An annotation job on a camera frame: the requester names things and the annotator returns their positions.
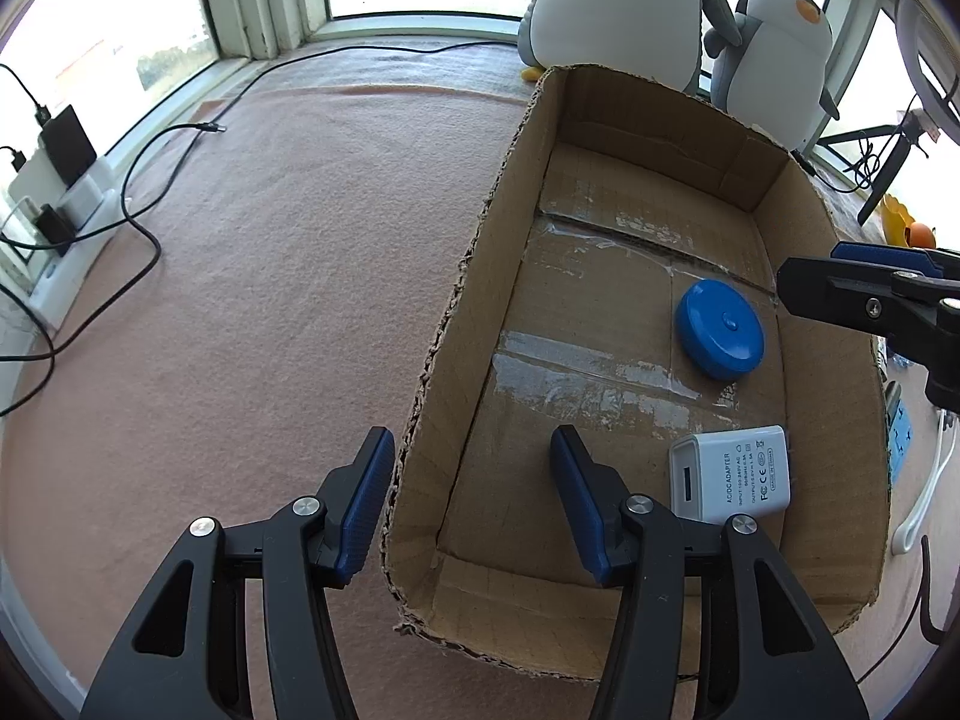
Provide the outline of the white power strip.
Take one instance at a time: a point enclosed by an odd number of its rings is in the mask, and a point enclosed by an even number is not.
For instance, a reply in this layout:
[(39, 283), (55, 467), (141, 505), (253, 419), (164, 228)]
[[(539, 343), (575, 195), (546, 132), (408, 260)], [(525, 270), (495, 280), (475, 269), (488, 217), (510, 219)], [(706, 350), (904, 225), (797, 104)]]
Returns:
[[(29, 249), (20, 250), (26, 259), (37, 255), (28, 305), (49, 330), (59, 330), (86, 273), (114, 234), (107, 225), (122, 219), (116, 171), (106, 158), (98, 156), (67, 187), (47, 153), (37, 148), (14, 174), (3, 202), (8, 205), (2, 213), (3, 234), (14, 242), (29, 244)], [(68, 232), (70, 236), (96, 232), (96, 236), (56, 244), (37, 226), (37, 218), (46, 208), (53, 211), (47, 223), (50, 232)]]

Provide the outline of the yellow fruit bowl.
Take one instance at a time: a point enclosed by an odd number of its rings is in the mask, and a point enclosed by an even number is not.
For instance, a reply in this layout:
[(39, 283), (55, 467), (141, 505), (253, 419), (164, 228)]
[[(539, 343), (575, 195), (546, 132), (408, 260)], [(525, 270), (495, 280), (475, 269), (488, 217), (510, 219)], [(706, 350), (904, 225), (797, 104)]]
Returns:
[(908, 232), (914, 223), (908, 208), (891, 193), (885, 193), (880, 202), (880, 221), (885, 242), (895, 247), (908, 247)]

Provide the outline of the black tripod stand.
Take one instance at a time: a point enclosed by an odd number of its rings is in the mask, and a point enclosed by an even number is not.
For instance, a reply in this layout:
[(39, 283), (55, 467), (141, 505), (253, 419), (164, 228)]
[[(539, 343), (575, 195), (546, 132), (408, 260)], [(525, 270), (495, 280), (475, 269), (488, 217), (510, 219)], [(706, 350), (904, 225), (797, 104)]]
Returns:
[(917, 107), (908, 109), (896, 124), (833, 133), (818, 138), (815, 146), (843, 164), (843, 172), (851, 183), (846, 193), (866, 193), (856, 216), (857, 224), (864, 226), (889, 193), (911, 153), (926, 154), (921, 146), (923, 137), (932, 140), (937, 132), (939, 127), (929, 114)]

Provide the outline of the white AC/DC power adapter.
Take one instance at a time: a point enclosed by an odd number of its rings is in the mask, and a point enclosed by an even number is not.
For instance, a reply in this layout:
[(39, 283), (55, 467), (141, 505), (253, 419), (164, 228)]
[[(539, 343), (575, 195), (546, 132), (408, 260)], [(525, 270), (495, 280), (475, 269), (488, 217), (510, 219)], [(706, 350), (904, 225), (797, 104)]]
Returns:
[(719, 525), (732, 515), (768, 517), (791, 502), (781, 426), (686, 436), (669, 449), (670, 510)]

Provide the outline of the orange fruit upper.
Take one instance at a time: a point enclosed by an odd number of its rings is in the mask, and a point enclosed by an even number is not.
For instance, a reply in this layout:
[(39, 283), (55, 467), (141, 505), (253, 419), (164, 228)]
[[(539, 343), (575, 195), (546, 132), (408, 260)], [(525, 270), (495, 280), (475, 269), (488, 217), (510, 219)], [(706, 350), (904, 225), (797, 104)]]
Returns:
[(937, 247), (934, 229), (923, 223), (911, 223), (905, 229), (905, 241), (913, 249), (935, 249)]

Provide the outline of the open cardboard box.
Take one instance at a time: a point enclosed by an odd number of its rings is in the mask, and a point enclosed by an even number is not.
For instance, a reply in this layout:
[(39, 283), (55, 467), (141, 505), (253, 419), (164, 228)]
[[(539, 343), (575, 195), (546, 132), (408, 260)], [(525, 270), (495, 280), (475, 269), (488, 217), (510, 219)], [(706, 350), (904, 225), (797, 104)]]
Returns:
[[(766, 533), (828, 628), (878, 595), (890, 520), (874, 340), (789, 316), (775, 275), (835, 247), (793, 156), (700, 99), (579, 65), (540, 80), (459, 266), (398, 449), (382, 569), (400, 627), (496, 665), (594, 679), (619, 597), (579, 561), (548, 444), (573, 424), (626, 486), (669, 494), (670, 445), (781, 426), (791, 502)], [(711, 379), (675, 307), (750, 302), (760, 366)]]

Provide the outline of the large plush penguin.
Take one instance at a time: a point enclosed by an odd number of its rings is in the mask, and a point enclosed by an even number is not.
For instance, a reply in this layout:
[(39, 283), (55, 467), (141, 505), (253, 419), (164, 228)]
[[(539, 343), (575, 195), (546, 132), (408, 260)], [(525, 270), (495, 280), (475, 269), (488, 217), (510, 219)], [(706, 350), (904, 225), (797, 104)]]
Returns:
[(600, 65), (693, 94), (703, 25), (722, 47), (743, 43), (727, 0), (530, 0), (517, 52), (528, 82), (553, 67)]

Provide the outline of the small plush penguin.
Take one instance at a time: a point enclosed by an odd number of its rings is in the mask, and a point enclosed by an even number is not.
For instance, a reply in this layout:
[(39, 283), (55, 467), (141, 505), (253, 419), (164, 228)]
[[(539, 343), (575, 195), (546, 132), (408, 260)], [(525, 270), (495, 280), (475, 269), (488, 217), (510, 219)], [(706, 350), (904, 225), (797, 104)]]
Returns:
[(711, 103), (794, 151), (823, 114), (839, 112), (825, 85), (830, 21), (815, 0), (737, 0), (740, 43), (711, 28), (703, 37)]

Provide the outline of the blue round tape measure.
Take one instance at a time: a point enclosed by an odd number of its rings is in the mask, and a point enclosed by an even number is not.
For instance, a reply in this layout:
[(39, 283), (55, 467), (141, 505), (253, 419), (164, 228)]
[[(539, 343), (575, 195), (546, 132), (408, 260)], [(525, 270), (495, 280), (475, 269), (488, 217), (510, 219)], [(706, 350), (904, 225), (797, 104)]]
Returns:
[(737, 289), (719, 280), (698, 280), (675, 307), (675, 332), (685, 354), (711, 379), (739, 380), (765, 356), (757, 312)]

